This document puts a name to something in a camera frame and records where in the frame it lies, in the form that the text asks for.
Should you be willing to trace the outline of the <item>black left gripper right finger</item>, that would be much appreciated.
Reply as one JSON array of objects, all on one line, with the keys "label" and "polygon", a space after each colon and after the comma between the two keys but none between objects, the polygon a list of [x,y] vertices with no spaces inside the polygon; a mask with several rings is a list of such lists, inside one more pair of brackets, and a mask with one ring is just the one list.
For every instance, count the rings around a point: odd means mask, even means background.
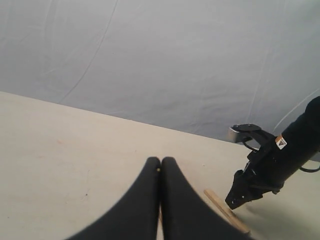
[{"label": "black left gripper right finger", "polygon": [[165,240],[251,239],[202,200],[173,157],[161,162],[161,212]]}]

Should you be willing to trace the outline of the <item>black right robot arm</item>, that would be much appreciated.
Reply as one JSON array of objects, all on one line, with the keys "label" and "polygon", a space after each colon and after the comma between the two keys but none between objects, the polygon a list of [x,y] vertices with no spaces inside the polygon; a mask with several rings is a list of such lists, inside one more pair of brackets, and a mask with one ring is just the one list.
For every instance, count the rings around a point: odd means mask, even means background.
[{"label": "black right robot arm", "polygon": [[[265,193],[277,194],[285,181],[320,150],[320,99],[311,100],[303,114],[280,135],[274,136],[254,124],[230,127],[235,143],[254,140],[258,149],[237,170],[225,198],[230,210],[259,200]],[[193,190],[173,157],[165,157],[160,171],[162,231],[166,240],[247,240],[223,220]]]}]

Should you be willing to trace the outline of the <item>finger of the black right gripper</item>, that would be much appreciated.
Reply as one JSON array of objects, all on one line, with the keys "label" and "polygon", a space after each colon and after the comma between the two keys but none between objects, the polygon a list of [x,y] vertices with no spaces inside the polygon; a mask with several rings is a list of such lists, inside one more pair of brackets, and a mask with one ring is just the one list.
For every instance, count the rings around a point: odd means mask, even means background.
[{"label": "finger of the black right gripper", "polygon": [[261,199],[262,192],[254,187],[250,187],[244,179],[235,179],[229,193],[225,198],[226,204],[234,210],[245,203]]}]

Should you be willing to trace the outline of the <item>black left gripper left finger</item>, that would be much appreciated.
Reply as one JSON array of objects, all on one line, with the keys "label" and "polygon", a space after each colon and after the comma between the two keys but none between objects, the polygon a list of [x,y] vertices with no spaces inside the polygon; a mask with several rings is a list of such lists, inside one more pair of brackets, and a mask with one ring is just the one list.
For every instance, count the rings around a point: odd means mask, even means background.
[{"label": "black left gripper left finger", "polygon": [[161,162],[147,158],[138,177],[103,216],[70,240],[155,240],[159,219]]}]

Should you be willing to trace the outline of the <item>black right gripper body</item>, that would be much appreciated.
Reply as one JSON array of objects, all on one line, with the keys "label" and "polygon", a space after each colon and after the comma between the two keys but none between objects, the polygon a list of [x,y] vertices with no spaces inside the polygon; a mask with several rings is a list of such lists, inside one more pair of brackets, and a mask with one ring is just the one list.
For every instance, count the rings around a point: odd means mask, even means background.
[{"label": "black right gripper body", "polygon": [[234,174],[234,180],[245,180],[252,188],[259,189],[262,197],[265,193],[277,194],[285,182],[285,141],[273,139],[261,146],[257,152],[252,151],[243,170]]}]

